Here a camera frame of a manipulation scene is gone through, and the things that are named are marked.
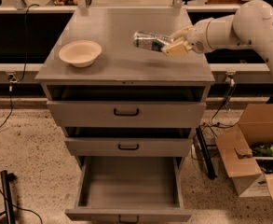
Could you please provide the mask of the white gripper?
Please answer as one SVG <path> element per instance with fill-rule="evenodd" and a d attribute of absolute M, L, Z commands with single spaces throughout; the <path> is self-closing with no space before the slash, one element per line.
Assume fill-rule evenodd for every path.
<path fill-rule="evenodd" d="M 201 20 L 196 22 L 193 26 L 188 25 L 174 32 L 171 34 L 174 40 L 182 37 L 186 38 L 187 41 L 173 42 L 162 48 L 162 52 L 168 57 L 186 56 L 191 49 L 196 53 L 212 52 L 207 37 L 208 26 L 211 21 L 212 18 Z"/>

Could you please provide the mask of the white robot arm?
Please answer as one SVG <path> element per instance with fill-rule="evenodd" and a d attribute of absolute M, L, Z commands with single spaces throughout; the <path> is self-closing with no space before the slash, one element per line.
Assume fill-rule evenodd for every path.
<path fill-rule="evenodd" d="M 252 49 L 267 64 L 273 76 L 273 7 L 253 0 L 242 5 L 234 15 L 208 18 L 176 31 L 172 41 L 162 48 L 170 57 L 210 53 L 217 49 Z"/>

